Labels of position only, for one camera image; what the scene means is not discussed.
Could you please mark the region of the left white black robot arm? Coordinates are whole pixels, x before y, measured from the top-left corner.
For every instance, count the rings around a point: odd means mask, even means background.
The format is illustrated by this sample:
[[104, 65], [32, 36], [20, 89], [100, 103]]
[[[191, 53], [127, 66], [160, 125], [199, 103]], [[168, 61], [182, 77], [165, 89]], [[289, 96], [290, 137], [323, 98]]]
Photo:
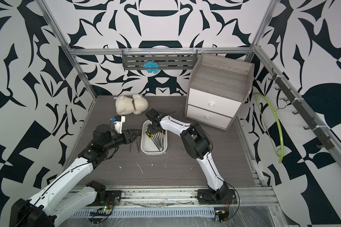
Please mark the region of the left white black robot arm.
[[74, 196], [64, 200], [74, 186], [103, 161], [110, 159], [110, 150], [131, 144], [141, 135], [140, 129], [116, 132], [111, 125], [101, 124], [93, 138], [69, 167], [52, 183], [28, 200], [19, 199], [11, 208], [11, 227], [58, 227], [74, 213], [105, 199], [106, 187], [96, 181], [86, 185]]

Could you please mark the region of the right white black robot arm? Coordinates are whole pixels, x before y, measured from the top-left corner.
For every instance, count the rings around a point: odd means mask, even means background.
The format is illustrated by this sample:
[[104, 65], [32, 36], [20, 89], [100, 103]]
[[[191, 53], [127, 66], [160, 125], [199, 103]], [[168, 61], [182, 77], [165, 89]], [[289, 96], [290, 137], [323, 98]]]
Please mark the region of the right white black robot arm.
[[228, 205], [239, 202], [236, 190], [221, 177], [212, 158], [213, 143], [198, 123], [187, 124], [154, 109], [145, 115], [150, 120], [145, 134], [160, 152], [165, 151], [166, 133], [172, 132], [181, 138], [188, 155], [200, 165], [208, 187], [198, 190], [200, 203]]

